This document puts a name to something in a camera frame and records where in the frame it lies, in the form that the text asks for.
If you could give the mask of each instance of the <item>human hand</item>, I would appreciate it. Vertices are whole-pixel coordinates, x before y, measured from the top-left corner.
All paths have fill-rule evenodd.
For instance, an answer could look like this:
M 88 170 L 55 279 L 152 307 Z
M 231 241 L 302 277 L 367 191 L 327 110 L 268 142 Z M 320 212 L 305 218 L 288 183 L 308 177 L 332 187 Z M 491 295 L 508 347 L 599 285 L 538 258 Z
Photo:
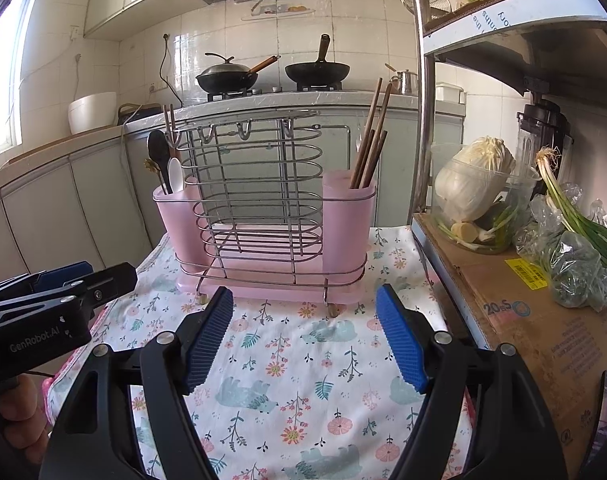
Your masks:
M 10 421 L 4 435 L 10 446 L 25 450 L 29 462 L 40 464 L 48 444 L 47 420 L 37 406 L 37 389 L 32 379 L 20 375 L 18 382 L 16 388 L 0 395 L 0 414 Z

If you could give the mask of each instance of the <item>green onion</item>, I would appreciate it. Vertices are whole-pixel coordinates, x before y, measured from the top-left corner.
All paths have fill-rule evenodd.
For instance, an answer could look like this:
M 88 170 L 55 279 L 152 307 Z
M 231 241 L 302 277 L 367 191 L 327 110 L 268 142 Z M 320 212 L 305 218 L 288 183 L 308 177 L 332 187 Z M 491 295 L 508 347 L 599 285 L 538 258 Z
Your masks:
M 549 197 L 561 211 L 566 229 L 586 238 L 601 254 L 602 263 L 607 267 L 607 228 L 584 217 L 568 200 L 552 173 L 556 158 L 557 154 L 552 148 L 542 149 L 536 157 L 539 173 L 548 188 Z

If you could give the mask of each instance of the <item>shelf pole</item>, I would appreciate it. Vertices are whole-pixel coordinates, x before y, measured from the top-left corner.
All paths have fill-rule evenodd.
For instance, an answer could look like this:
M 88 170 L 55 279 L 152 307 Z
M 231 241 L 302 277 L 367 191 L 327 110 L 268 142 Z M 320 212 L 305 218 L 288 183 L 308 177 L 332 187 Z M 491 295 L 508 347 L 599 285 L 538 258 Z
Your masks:
M 435 129 L 435 57 L 426 54 L 423 37 L 426 23 L 432 18 L 430 0 L 415 0 L 415 28 L 419 70 L 419 130 L 413 171 L 408 225 L 412 215 L 426 208 L 427 184 L 430 175 L 430 144 Z

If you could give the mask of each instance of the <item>stove burner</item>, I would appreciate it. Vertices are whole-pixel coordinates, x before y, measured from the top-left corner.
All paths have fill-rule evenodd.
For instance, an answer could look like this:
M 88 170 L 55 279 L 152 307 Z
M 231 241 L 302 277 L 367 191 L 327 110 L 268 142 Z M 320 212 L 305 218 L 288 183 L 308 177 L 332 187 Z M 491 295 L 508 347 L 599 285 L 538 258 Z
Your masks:
M 341 83 L 330 83 L 325 86 L 306 86 L 301 83 L 297 83 L 297 91 L 298 92 L 334 92 L 341 90 Z
M 241 92 L 228 92 L 228 93 L 224 93 L 224 94 L 208 94 L 208 102 L 211 103 L 213 101 L 225 101 L 226 99 L 236 99 L 237 97 L 247 97 L 249 95 L 252 95 L 252 91 L 250 89 L 248 90 L 242 90 Z

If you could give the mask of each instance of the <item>tablecloth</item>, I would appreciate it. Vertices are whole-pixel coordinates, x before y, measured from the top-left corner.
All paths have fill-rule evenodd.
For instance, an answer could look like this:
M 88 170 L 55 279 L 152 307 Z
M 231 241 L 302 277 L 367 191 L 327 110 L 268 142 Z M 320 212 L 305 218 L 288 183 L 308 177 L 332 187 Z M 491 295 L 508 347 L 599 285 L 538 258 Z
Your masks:
M 176 288 L 180 272 L 166 237 L 139 266 L 135 291 L 106 306 L 93 340 L 46 387 L 56 419 L 78 370 L 98 343 L 144 346 L 202 308 Z M 363 303 L 341 306 L 235 298 L 233 320 L 206 382 L 187 409 L 221 480 L 384 479 L 398 460 L 423 402 L 400 378 L 375 314 L 375 290 L 393 285 L 405 307 L 435 330 L 445 320 L 409 227 L 373 228 Z M 164 478 L 142 388 L 132 408 L 148 474 Z M 472 434 L 466 402 L 443 478 L 461 472 Z

